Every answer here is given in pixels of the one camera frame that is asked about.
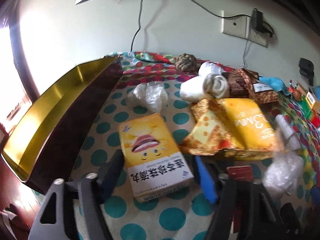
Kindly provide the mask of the red cigarette box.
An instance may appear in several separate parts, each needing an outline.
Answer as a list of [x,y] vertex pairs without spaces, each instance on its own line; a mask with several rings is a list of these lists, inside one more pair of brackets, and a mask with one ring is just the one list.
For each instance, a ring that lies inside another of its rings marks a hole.
[[[227,167],[228,175],[239,181],[253,181],[253,172],[252,167],[248,166],[229,166]],[[236,200],[235,209],[233,212],[233,225],[232,233],[237,233],[240,230],[241,226],[241,201]]]

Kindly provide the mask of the yellow medicine box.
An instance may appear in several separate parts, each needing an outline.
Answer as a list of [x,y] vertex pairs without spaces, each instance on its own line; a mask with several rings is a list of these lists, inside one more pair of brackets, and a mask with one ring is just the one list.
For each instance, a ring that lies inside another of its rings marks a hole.
[[148,202],[192,182],[194,175],[160,114],[121,123],[119,138],[137,201]]

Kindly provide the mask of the yellow cheese snack bag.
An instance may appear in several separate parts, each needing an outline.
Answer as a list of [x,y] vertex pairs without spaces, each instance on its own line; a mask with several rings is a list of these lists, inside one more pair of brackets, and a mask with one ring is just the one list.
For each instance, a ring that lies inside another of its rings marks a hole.
[[192,104],[191,112],[196,124],[179,144],[183,153],[249,161],[285,150],[280,132],[251,99],[203,99]]

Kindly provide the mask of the clear plastic bag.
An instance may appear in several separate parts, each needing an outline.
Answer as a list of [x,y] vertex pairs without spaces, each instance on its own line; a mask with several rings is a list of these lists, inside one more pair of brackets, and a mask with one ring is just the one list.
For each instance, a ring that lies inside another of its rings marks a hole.
[[140,83],[129,92],[126,103],[132,108],[140,106],[153,113],[160,113],[167,107],[168,94],[161,81]]
[[284,150],[273,154],[272,164],[263,176],[263,185],[273,199],[279,199],[294,193],[303,172],[304,160],[298,155],[301,149],[298,134],[287,123],[285,116],[278,114],[275,122],[276,135],[284,143]]

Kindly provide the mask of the white sock front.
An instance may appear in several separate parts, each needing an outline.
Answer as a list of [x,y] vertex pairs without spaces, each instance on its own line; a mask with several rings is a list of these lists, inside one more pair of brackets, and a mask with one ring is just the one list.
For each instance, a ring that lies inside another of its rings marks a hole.
[[180,86],[180,98],[187,102],[199,102],[203,99],[210,99],[212,96],[204,91],[204,77],[196,76]]

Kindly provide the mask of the white sock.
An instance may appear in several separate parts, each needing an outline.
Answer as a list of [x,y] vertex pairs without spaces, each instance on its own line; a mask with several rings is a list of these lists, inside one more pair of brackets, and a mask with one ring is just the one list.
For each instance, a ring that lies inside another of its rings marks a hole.
[[187,102],[199,102],[203,99],[210,99],[212,96],[204,91],[204,77],[196,76],[180,86],[180,98]]
[[224,70],[213,62],[204,62],[200,65],[198,75],[199,76],[207,76],[209,74],[217,74],[221,75]]

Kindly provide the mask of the white sock back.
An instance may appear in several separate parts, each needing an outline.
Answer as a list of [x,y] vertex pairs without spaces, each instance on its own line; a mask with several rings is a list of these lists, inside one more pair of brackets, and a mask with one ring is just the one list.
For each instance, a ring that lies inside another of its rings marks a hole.
[[198,75],[199,76],[207,76],[209,74],[217,74],[221,75],[224,70],[213,62],[204,62],[200,65]]

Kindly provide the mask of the beige sock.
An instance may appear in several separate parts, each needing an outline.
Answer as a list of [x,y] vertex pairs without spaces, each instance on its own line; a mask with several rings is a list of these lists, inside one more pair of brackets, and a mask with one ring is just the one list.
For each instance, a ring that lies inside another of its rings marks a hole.
[[230,95],[229,85],[226,78],[222,75],[208,74],[204,78],[203,90],[214,98],[228,98]]

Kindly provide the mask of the polka dot tablecloth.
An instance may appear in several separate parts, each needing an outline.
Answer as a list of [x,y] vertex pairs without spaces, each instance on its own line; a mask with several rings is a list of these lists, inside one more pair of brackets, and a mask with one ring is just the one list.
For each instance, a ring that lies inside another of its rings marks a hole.
[[[189,103],[180,97],[181,83],[192,75],[176,71],[174,57],[127,52],[118,53],[117,57],[124,74],[94,115],[74,162],[73,179],[97,171],[120,151],[120,123],[149,115],[146,108],[131,107],[126,103],[129,92],[140,83],[163,83],[169,99],[162,116],[176,142],[181,142],[195,125]],[[303,175],[293,193],[276,200],[275,204],[281,207],[291,202],[301,224],[306,225],[312,211],[310,190],[319,183],[319,131],[304,118],[299,104],[284,96],[278,102],[263,107],[263,112],[269,122],[273,122],[277,114],[282,114],[300,136]],[[101,206],[114,239],[204,238],[216,207],[206,200],[196,180],[179,191],[141,203],[133,197],[130,179],[130,175],[123,171],[111,198]]]

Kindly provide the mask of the brown snack bag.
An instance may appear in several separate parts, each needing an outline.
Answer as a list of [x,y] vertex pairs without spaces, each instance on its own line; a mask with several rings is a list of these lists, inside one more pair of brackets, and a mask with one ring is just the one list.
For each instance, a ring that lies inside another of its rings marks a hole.
[[278,101],[278,93],[261,82],[257,72],[240,68],[222,75],[227,80],[230,98],[247,98],[259,105]]

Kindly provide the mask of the blue cloth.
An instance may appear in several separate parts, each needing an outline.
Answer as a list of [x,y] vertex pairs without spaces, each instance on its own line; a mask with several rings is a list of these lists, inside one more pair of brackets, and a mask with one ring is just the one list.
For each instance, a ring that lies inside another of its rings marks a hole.
[[289,96],[289,90],[285,86],[285,83],[278,77],[259,77],[259,81],[269,85],[274,91],[282,92],[284,95]]

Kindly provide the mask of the green red medicine box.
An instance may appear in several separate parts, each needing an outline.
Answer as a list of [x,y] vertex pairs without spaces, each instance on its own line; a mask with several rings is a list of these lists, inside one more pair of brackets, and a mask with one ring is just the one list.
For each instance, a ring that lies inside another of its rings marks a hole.
[[301,100],[298,102],[302,108],[302,112],[304,117],[309,120],[313,126],[315,126],[316,128],[319,128],[320,126],[320,119],[319,119],[319,115],[310,108],[305,96],[302,96]]

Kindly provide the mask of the orange small medicine box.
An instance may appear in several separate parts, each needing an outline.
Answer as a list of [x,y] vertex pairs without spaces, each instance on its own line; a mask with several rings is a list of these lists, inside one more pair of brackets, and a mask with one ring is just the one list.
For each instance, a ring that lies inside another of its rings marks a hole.
[[308,103],[308,106],[314,110],[315,112],[319,113],[320,111],[320,101],[315,97],[315,95],[311,92],[308,92],[306,94],[306,97],[305,97],[307,103]]

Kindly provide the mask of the white power socket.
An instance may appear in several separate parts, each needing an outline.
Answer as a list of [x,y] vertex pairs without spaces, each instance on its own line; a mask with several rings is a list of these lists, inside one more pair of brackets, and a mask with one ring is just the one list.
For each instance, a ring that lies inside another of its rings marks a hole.
[[254,29],[250,29],[248,31],[248,40],[261,45],[263,47],[267,47],[267,36],[261,32],[255,31]]

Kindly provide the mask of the black power adapter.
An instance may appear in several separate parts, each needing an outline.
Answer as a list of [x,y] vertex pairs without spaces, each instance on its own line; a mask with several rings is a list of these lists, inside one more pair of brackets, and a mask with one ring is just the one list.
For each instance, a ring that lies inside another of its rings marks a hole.
[[251,27],[253,30],[263,33],[264,25],[263,25],[263,13],[259,11],[257,8],[254,8],[251,15]]

